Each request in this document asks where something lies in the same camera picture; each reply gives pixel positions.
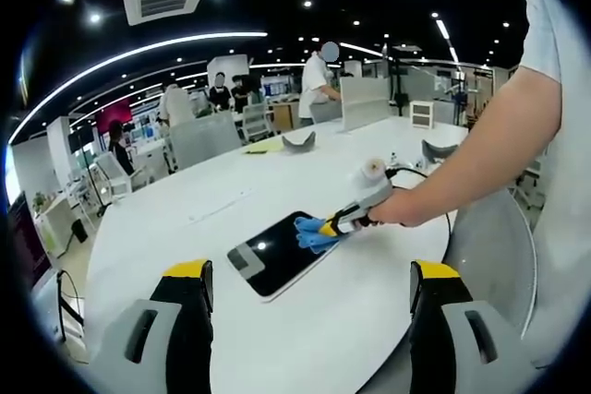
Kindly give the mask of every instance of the person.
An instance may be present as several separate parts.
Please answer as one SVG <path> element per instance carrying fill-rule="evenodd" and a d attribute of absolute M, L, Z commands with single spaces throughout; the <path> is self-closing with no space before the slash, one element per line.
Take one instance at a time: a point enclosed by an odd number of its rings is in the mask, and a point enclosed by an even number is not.
<path fill-rule="evenodd" d="M 178 88 L 175 82 L 170 82 L 160 98 L 158 115 L 169 128 L 194 119 L 188 93 Z"/>
<path fill-rule="evenodd" d="M 420 225 L 506 186 L 549 146 L 546 204 L 534 231 L 537 300 L 524 341 L 547 364 L 568 340 L 591 287 L 591 52 L 575 10 L 561 0 L 526 2 L 521 63 L 464 143 L 428 179 L 394 189 L 368 216 Z"/>
<path fill-rule="evenodd" d="M 224 83 L 225 74 L 219 72 L 215 75 L 213 87 L 210 89 L 210 102 L 213 103 L 213 106 L 215 106 L 218 111 L 230 109 L 230 98 L 232 96 Z"/>
<path fill-rule="evenodd" d="M 232 88 L 232 97 L 234 97 L 235 101 L 234 109 L 237 113 L 242 113 L 244 107 L 248 105 L 248 90 L 240 76 L 234 76 L 232 81 L 235 84 Z"/>
<path fill-rule="evenodd" d="M 323 103 L 328 99 L 339 101 L 341 93 L 329 85 L 328 68 L 318 51 L 312 55 L 304 65 L 302 74 L 302 95 L 299 98 L 299 122 L 301 126 L 314 125 L 310 105 L 312 103 Z"/>
<path fill-rule="evenodd" d="M 133 165 L 129 160 L 126 149 L 121 145 L 121 137 L 123 136 L 123 125 L 118 120 L 113 120 L 109 124 L 109 151 L 112 152 L 123 167 L 127 175 L 134 173 Z"/>

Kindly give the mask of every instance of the white shirt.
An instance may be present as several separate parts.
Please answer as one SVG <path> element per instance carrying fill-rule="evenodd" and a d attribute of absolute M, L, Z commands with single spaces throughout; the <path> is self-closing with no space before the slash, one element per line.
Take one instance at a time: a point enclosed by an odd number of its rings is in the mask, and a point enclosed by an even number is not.
<path fill-rule="evenodd" d="M 534 231 L 537 300 L 525 344 L 540 363 L 561 350 L 591 289 L 591 52 L 560 0 L 527 0 L 529 32 L 521 66 L 561 83 L 561 130 L 541 180 L 546 205 Z"/>
<path fill-rule="evenodd" d="M 170 127 L 183 124 L 195 118 L 188 99 L 188 93 L 177 85 L 169 85 L 160 99 L 160 118 L 167 119 Z"/>
<path fill-rule="evenodd" d="M 314 52 L 304 66 L 302 74 L 302 95 L 299 98 L 300 118 L 312 118 L 310 105 L 323 103 L 329 100 L 326 94 L 320 91 L 322 85 L 328 85 L 326 78 L 326 63 Z"/>

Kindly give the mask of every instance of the hand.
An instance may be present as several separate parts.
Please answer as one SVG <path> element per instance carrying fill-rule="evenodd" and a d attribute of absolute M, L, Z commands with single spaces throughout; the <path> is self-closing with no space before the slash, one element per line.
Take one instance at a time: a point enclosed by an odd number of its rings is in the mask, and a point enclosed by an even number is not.
<path fill-rule="evenodd" d="M 369 211 L 371 221 L 400 223 L 415 227 L 424 222 L 418 211 L 416 192 L 412 189 L 393 188 L 392 195 Z"/>

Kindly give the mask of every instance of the partition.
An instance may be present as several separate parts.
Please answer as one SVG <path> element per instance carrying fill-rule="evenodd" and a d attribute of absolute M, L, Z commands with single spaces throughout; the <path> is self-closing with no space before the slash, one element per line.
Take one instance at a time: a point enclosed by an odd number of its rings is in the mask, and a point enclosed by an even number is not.
<path fill-rule="evenodd" d="M 392 115 L 387 78 L 341 78 L 343 125 L 349 131 Z"/>

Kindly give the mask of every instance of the white round table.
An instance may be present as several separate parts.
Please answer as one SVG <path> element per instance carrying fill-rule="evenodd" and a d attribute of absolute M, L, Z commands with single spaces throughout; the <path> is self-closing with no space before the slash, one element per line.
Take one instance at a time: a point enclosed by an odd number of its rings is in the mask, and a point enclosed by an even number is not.
<path fill-rule="evenodd" d="M 351 236 L 270 303 L 232 268 L 226 253 L 296 210 L 325 217 L 355 196 L 349 174 L 393 152 L 421 158 L 421 140 L 460 143 L 463 128 L 418 129 L 392 117 L 345 133 L 333 121 L 289 133 L 306 154 L 247 155 L 246 147 L 195 165 L 110 207 L 90 258 L 86 339 L 91 353 L 106 326 L 138 298 L 149 298 L 173 264 L 213 262 L 216 394 L 354 393 L 390 355 L 410 325 L 410 262 L 441 261 L 444 218 L 408 229 L 381 226 Z M 412 186 L 400 173 L 393 182 Z"/>

